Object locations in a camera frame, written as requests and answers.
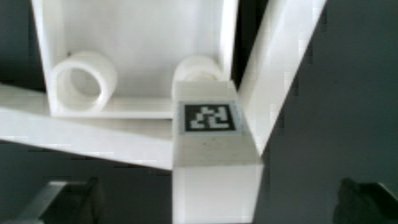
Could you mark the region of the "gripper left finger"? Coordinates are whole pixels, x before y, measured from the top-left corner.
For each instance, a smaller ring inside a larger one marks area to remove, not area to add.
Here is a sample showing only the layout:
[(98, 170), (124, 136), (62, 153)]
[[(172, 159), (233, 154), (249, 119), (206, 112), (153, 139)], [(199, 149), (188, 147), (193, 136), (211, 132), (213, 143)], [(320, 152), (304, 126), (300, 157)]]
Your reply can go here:
[(10, 219), (10, 224), (103, 224), (105, 199), (99, 179), (53, 180)]

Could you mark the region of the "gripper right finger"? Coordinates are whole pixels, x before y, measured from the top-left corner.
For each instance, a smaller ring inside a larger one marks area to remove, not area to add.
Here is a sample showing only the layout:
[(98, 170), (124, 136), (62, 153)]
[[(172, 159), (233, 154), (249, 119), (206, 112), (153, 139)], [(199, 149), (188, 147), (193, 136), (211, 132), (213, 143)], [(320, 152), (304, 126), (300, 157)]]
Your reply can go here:
[(334, 224), (398, 224), (398, 192), (384, 183), (341, 180)]

